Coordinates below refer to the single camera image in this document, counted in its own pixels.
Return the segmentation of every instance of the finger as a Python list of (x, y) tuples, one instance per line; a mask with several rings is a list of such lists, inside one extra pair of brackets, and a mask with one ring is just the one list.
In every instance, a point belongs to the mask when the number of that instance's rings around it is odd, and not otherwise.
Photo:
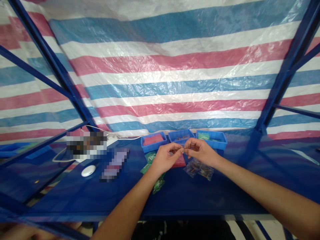
[(171, 150), (179, 150), (180, 148), (182, 148), (182, 146), (178, 143), (169, 143), (166, 145), (163, 145), (163, 147), (169, 152)]
[(189, 138), (184, 146), (184, 148), (195, 148), (195, 147), (200, 147), (202, 143), (202, 140), (197, 139), (197, 138)]
[(171, 156), (169, 159), (173, 162), (173, 164), (178, 160), (178, 158), (182, 155), (183, 148), (179, 149), (173, 156)]
[(185, 154), (188, 155), (188, 158), (191, 158), (191, 157), (197, 158), (197, 156), (199, 155), (199, 152), (196, 152), (192, 149), (184, 149), (184, 152), (185, 152)]

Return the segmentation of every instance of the white computer mouse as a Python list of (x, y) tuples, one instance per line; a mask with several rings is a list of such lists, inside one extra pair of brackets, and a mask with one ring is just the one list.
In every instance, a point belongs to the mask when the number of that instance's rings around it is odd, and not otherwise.
[(82, 176), (82, 177), (88, 177), (88, 176), (90, 176), (95, 170), (96, 170), (96, 166), (95, 166), (95, 165), (90, 165), (90, 166), (88, 166), (88, 167), (86, 167), (85, 169), (82, 170), (81, 176)]

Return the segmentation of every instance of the person's left hand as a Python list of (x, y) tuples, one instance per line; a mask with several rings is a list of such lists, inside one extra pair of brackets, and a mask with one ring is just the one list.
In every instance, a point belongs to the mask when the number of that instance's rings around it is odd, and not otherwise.
[(156, 157), (154, 158), (148, 171), (161, 174), (168, 171), (183, 153), (183, 147), (177, 143), (169, 143), (159, 147)]

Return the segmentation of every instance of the hand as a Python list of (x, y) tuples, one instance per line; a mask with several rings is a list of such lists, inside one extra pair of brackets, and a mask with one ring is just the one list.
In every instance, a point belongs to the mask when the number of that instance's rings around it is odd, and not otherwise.
[(153, 171), (155, 174), (161, 176), (161, 174), (168, 171), (174, 165), (182, 153), (183, 147), (177, 143), (160, 146), (148, 171)]
[(188, 155), (188, 158), (194, 157), (213, 168), (222, 158), (204, 140), (189, 138), (184, 147), (184, 152)]

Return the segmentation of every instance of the forearm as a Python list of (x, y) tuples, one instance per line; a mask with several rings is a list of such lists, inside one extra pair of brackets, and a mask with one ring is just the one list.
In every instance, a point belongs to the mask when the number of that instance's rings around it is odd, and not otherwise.
[(222, 157), (214, 167), (258, 201), (299, 239), (319, 239), (319, 204)]
[(159, 176), (147, 171), (95, 232), (92, 240), (129, 240)]

